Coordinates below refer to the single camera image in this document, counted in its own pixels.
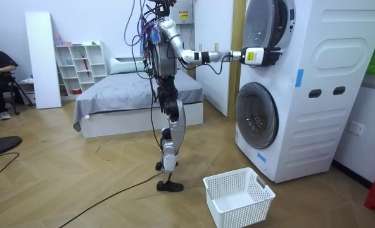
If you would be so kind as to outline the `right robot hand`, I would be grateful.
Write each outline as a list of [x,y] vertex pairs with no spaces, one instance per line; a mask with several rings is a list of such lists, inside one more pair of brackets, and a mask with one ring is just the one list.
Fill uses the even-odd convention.
[[246,47],[241,50],[239,62],[244,65],[269,67],[276,64],[280,55],[279,47]]

